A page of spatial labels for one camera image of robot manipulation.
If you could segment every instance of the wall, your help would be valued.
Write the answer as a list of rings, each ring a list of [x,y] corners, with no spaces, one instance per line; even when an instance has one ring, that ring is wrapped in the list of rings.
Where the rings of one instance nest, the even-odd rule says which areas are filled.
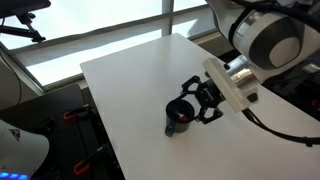
[[[39,90],[33,90],[28,85],[26,85],[30,80],[22,73],[21,70],[17,68],[14,64],[13,66],[15,71],[21,77],[22,85],[22,101],[27,101],[33,98],[38,97],[41,94]],[[6,109],[10,106],[14,106],[18,102],[19,98],[19,84],[16,76],[12,71],[4,64],[2,58],[0,57],[0,110]]]

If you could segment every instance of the black object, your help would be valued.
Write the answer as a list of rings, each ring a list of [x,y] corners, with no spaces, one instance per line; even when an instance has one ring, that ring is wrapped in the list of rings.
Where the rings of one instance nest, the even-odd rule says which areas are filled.
[[[224,64],[223,67],[224,67],[224,69],[225,69],[226,71],[228,71],[228,70],[230,69],[229,64]]]
[[[185,100],[173,100],[169,102],[166,107],[166,113],[167,126],[165,134],[168,137],[171,137],[174,132],[185,132],[194,118],[194,109],[192,105]]]
[[[51,5],[48,0],[0,0],[0,18],[9,16],[17,16],[21,24],[28,26],[28,29],[16,27],[1,26],[0,33],[11,34],[16,36],[32,38],[32,42],[42,42],[46,38],[42,37],[38,31],[31,27],[31,23],[35,15],[30,11],[49,7]]]
[[[0,0],[0,18],[21,15],[50,5],[49,0]]]
[[[207,78],[210,78],[210,75],[209,75],[209,73],[206,71],[206,72],[204,72],[204,75],[207,77]]]
[[[256,102],[258,100],[258,94],[257,93],[252,93],[247,97],[247,99],[252,103]]]
[[[73,109],[71,111],[64,113],[63,119],[65,121],[70,121],[70,120],[75,120],[77,118],[86,117],[89,114],[94,115],[94,112],[92,108],[89,106],[89,104],[85,104],[80,108]]]
[[[197,89],[195,91],[189,91],[189,87],[193,84],[198,84]],[[201,106],[198,116],[195,116],[194,119],[198,119],[199,121],[202,121],[203,124],[207,124],[223,115],[223,112],[219,110],[218,105],[224,101],[224,98],[211,79],[202,83],[198,76],[193,76],[182,85],[182,88],[181,95],[176,98],[176,100],[181,100],[188,94],[194,94]],[[205,114],[208,108],[213,108],[214,111],[211,117],[206,118]]]
[[[279,138],[296,142],[296,143],[302,143],[305,144],[307,147],[312,147],[313,145],[320,145],[320,137],[298,137],[298,136],[292,136],[288,134],[284,134],[275,130],[270,129],[265,124],[263,124],[260,119],[249,109],[245,109],[242,111],[242,113],[246,116],[246,118],[260,127],[261,129],[268,131],[269,133],[278,136]]]
[[[97,137],[96,129],[93,128],[96,124],[94,119],[91,117],[76,121],[63,119],[64,112],[83,105],[81,90],[78,85],[73,85],[0,112],[0,119],[26,131],[42,127],[41,123],[48,118],[54,119],[52,130],[45,134],[50,142],[49,155],[31,180],[48,175],[51,176],[42,179],[56,180],[58,177],[63,180],[77,179],[73,173],[74,165],[87,158],[101,145],[98,141],[100,137]],[[108,180],[111,166],[101,161],[80,179]]]

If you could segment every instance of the mug handle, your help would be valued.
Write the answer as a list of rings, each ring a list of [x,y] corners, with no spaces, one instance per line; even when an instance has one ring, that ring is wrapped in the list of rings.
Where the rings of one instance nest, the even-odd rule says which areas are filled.
[[[174,133],[175,127],[176,127],[176,123],[174,121],[170,121],[165,130],[166,136],[171,137]]]

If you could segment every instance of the window frame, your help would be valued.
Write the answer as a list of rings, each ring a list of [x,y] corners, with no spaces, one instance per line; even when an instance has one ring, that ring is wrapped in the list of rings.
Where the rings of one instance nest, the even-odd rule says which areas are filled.
[[[113,31],[117,31],[117,30],[121,30],[124,28],[130,28],[136,25],[141,25],[141,24],[145,24],[145,23],[150,23],[150,22],[154,22],[157,20],[168,20],[168,26],[167,26],[167,30],[164,31],[162,33],[162,37],[164,36],[168,36],[172,34],[172,27],[173,27],[173,18],[178,16],[178,15],[183,15],[183,14],[187,14],[190,12],[195,12],[195,11],[199,11],[202,9],[207,9],[210,8],[209,5],[205,4],[205,5],[200,5],[200,6],[196,6],[196,7],[192,7],[192,8],[188,8],[188,9],[183,9],[180,11],[175,11],[174,12],[174,0],[162,0],[162,4],[163,4],[163,8],[162,8],[162,14],[161,15],[156,15],[156,16],[152,16],[152,17],[147,17],[144,19],[139,19],[139,20],[135,20],[135,21],[130,21],[130,22],[126,22],[126,23],[122,23],[122,24],[118,24],[118,25],[114,25],[114,26],[108,26],[108,27],[104,27],[104,28],[100,28],[100,29],[96,29],[90,32],[86,32],[83,34],[75,34],[75,35],[70,35],[70,36],[65,36],[65,37],[61,37],[61,38],[57,38],[57,39],[52,39],[52,40],[48,40],[48,41],[44,41],[40,44],[32,44],[29,46],[25,46],[25,47],[21,47],[21,48],[17,48],[17,49],[12,49],[12,50],[8,50],[3,43],[0,42],[0,46],[2,49],[4,49],[4,51],[9,55],[9,57],[19,66],[19,68],[21,68],[24,73],[36,84],[36,86],[38,86],[42,91],[44,92],[48,92],[48,91],[52,91],[61,87],[64,87],[68,84],[71,83],[75,83],[79,80],[83,80],[84,76],[83,74],[78,74],[75,76],[71,76],[71,77],[67,77],[63,80],[60,81],[56,81],[54,83],[48,84],[48,85],[42,85],[36,78],[34,75],[31,74],[31,72],[29,72],[27,70],[27,68],[19,61],[19,59],[16,57],[16,55],[24,53],[24,52],[29,52],[29,51],[34,51],[34,50],[39,50],[42,48],[47,48],[47,47],[51,47],[51,46],[55,46],[55,45],[59,45],[59,44],[63,44],[63,43],[68,43],[68,42],[72,42],[75,40],[79,40],[79,39],[83,39],[83,38],[87,38],[87,37],[91,37],[91,36],[96,36],[99,34],[104,34],[104,33],[108,33],[108,32],[113,32]],[[197,35],[191,36],[188,39],[189,40],[193,40],[202,36],[205,36],[207,34],[216,32],[216,29],[212,29],[206,32],[202,32],[199,33]]]

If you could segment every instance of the black cable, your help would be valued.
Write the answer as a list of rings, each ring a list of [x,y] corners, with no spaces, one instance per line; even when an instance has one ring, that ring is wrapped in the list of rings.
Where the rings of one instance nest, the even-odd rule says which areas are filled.
[[[272,1],[265,1],[265,0],[258,1],[258,2],[248,2],[246,0],[231,0],[231,1],[241,6],[244,6],[246,8],[260,11],[260,12],[276,12],[280,14],[285,14],[291,18],[294,18],[296,20],[303,22],[304,24],[310,26],[311,28],[313,28],[314,30],[320,33],[320,22],[316,18],[312,17],[311,15],[303,11],[277,5],[272,3]]]
[[[5,22],[5,18],[2,19],[2,23],[1,23],[1,27],[4,26],[4,22]],[[7,62],[7,60],[3,57],[2,55],[2,49],[0,48],[0,57],[3,59],[4,63],[9,67],[9,69],[13,72],[13,74],[16,76],[17,80],[18,80],[18,84],[19,84],[19,99],[17,104],[15,105],[15,108],[17,108],[20,103],[21,103],[21,99],[22,99],[22,86],[21,86],[21,80],[18,76],[18,74],[13,70],[13,68],[10,66],[10,64]]]
[[[260,121],[260,119],[249,108],[243,110],[242,113],[247,117],[249,121],[257,125],[261,129],[268,131],[275,136],[278,136],[279,138],[296,142],[296,143],[302,143],[308,147],[312,147],[312,145],[320,145],[320,137],[299,137],[299,136],[284,134],[267,127],[265,124],[263,124]]]

